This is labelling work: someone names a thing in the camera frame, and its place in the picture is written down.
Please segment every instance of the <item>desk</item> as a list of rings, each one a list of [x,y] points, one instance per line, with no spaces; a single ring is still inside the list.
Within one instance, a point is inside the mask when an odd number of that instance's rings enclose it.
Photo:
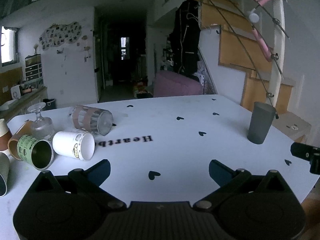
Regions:
[[[255,175],[276,169],[300,202],[319,178],[309,173],[308,162],[291,155],[293,141],[275,127],[270,128],[262,145],[248,141],[251,112],[223,96],[149,98],[91,106],[113,114],[116,126],[106,136],[95,138],[97,142],[106,141],[106,147],[97,145],[90,161],[56,155],[49,170],[54,175],[65,175],[72,169],[85,170],[108,159],[111,174],[100,187],[128,206],[133,200],[190,201],[193,205],[219,188],[208,172],[212,159],[233,170],[245,168]],[[63,129],[67,115],[68,108],[42,112],[42,116],[52,118],[56,130]],[[14,117],[8,126],[14,133],[27,119],[35,120],[35,115]],[[292,164],[288,166],[285,159]],[[161,176],[150,180],[149,171],[157,171]],[[12,216],[38,174],[29,164],[11,159],[9,192],[0,198],[0,239],[17,239]]]

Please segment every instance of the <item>pink chair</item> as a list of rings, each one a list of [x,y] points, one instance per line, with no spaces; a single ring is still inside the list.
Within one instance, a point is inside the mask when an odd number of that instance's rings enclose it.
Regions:
[[[202,95],[202,85],[175,72],[161,70],[156,74],[153,97]]]

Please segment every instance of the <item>trash can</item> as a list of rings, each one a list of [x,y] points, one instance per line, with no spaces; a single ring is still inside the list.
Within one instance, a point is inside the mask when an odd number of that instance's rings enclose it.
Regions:
[[[43,102],[45,103],[45,107],[43,108],[43,111],[57,109],[56,100],[54,98],[52,99],[45,98],[43,99]]]

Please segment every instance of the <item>green paper cup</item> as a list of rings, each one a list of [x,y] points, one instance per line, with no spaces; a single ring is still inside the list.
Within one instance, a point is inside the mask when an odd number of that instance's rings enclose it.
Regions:
[[[39,140],[27,134],[19,139],[17,152],[21,160],[40,171],[51,165],[54,156],[52,144],[48,140]]]

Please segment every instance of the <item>drawer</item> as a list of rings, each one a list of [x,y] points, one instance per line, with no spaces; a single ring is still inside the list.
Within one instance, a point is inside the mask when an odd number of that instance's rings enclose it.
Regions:
[[[33,79],[36,79],[36,78],[39,78],[39,75],[38,75],[38,74],[27,77],[27,81],[30,81],[30,80],[33,80]]]
[[[36,70],[36,69],[38,69],[38,65],[34,65],[32,67],[26,67],[26,72],[29,72],[29,71],[32,71],[32,70]]]
[[[26,72],[26,77],[33,76],[36,74],[38,74],[38,70],[29,71],[29,72]]]

